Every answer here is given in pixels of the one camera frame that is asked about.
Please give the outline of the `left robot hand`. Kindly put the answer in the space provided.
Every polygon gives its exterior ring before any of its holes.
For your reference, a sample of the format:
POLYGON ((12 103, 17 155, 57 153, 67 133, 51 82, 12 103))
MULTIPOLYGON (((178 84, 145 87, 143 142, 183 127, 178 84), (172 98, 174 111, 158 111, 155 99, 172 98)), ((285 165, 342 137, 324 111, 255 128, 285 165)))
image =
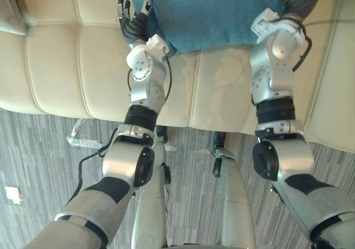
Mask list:
POLYGON ((123 38, 128 45, 133 46, 136 42, 145 43, 148 30, 149 14, 153 8, 153 0, 144 0, 141 10, 130 16, 130 1, 118 0, 118 21, 123 38))

